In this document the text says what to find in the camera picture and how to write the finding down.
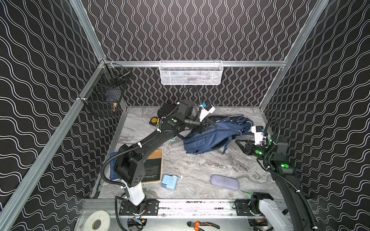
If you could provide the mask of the navy blue backpack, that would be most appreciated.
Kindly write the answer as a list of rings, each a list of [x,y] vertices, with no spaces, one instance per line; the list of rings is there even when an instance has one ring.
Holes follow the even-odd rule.
[[[233,116],[210,116],[208,117],[213,124],[208,124],[198,133],[197,129],[192,129],[187,136],[177,135],[183,140],[184,149],[187,154],[203,154],[224,148],[226,152],[228,144],[241,135],[251,135],[251,128],[254,122],[244,115]]]

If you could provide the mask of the brown black book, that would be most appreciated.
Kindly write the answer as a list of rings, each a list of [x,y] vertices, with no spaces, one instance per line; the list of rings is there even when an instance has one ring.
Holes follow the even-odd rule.
[[[162,167],[163,167],[163,150],[158,149],[153,152],[146,160],[145,164],[145,175],[142,179],[142,183],[157,183],[162,179]]]

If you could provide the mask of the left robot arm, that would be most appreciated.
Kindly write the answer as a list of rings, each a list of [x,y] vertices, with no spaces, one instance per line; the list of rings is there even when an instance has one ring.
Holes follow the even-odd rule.
[[[109,184],[123,187],[131,205],[138,208],[146,200],[142,188],[145,162],[154,151],[188,129],[200,129],[207,124],[207,115],[215,107],[209,100],[202,101],[195,86],[185,88],[176,104],[165,104],[160,108],[159,127],[143,140],[121,149],[104,162],[101,178]]]

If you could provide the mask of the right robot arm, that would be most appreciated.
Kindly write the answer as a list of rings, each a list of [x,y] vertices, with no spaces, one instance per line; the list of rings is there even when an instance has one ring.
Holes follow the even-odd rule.
[[[288,141],[280,134],[280,123],[271,120],[265,127],[252,127],[251,131],[254,141],[237,139],[235,142],[244,154],[256,157],[259,166],[271,175],[283,195],[286,209],[280,210],[270,194],[254,192],[248,203],[250,213],[262,216],[261,223],[267,224],[268,231],[318,231],[317,219],[289,162]]]

